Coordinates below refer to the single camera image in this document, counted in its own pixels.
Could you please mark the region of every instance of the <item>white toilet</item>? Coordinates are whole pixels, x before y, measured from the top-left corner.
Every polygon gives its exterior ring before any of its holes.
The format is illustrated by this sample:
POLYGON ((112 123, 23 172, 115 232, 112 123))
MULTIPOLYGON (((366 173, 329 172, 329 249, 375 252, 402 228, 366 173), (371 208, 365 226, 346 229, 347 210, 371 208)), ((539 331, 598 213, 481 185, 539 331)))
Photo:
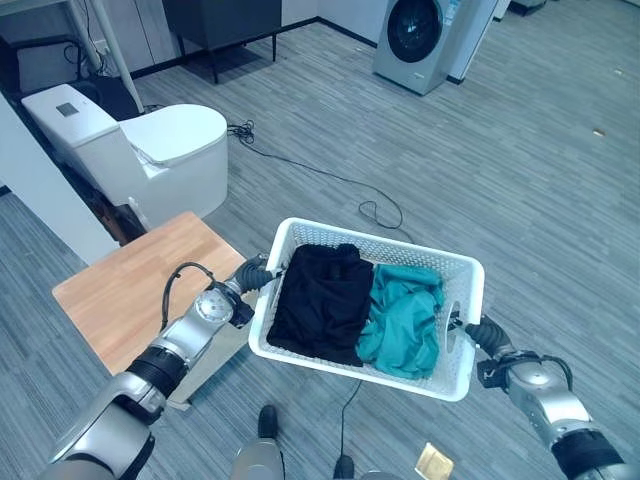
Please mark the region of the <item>white toilet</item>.
POLYGON ((227 122, 201 105, 172 105, 117 122, 69 85, 22 100, 65 161, 147 229, 227 196, 227 122))

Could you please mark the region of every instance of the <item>teal shirt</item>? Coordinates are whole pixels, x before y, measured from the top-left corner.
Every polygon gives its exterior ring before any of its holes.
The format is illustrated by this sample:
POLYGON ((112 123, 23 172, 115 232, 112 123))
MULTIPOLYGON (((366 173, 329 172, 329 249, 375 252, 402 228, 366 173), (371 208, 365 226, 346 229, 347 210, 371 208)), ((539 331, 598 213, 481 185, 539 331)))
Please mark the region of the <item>teal shirt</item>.
POLYGON ((435 270, 376 265, 358 356, 396 377, 429 377, 440 351, 435 313, 443 302, 442 279, 435 270))

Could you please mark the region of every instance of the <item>washing machine door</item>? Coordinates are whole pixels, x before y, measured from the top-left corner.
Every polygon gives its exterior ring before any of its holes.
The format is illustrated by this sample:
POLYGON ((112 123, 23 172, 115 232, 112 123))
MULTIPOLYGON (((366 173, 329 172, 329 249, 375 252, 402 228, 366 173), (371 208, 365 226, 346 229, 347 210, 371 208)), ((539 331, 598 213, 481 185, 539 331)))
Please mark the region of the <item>washing machine door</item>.
POLYGON ((389 14, 387 38, 393 54, 403 62, 426 58, 442 34, 437 0, 398 0, 389 14))

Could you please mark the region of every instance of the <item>white laundry basket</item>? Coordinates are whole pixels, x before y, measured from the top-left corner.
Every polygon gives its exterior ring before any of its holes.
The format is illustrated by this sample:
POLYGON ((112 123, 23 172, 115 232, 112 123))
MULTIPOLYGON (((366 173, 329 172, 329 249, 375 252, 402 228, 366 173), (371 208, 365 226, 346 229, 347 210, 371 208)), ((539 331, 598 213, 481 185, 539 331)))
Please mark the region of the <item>white laundry basket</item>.
POLYGON ((249 334, 251 349, 257 355, 281 362, 360 378, 450 402, 462 400, 469 390, 475 344, 460 329, 447 333, 447 324, 451 311, 455 310, 460 311, 460 320, 465 324, 480 322, 484 287, 482 265, 473 258, 453 253, 289 218, 278 228, 267 268, 275 270, 288 266, 293 252, 300 245, 337 246, 341 243, 355 245, 360 250, 361 257, 373 263, 429 267, 440 273, 445 301, 443 308, 436 315, 440 355, 432 376, 408 380, 385 374, 370 365, 342 365, 320 358, 305 357, 270 345, 267 342, 267 334, 273 324, 284 276, 260 291, 249 334))

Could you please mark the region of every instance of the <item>toilet lid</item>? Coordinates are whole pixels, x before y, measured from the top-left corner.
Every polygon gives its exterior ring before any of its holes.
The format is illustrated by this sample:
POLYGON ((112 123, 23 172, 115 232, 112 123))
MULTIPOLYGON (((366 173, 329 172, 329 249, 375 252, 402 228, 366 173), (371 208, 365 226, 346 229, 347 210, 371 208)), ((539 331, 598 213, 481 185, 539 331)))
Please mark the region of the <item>toilet lid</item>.
POLYGON ((145 159, 169 167, 220 141, 227 121, 202 105, 171 105, 120 122, 122 131, 145 159))

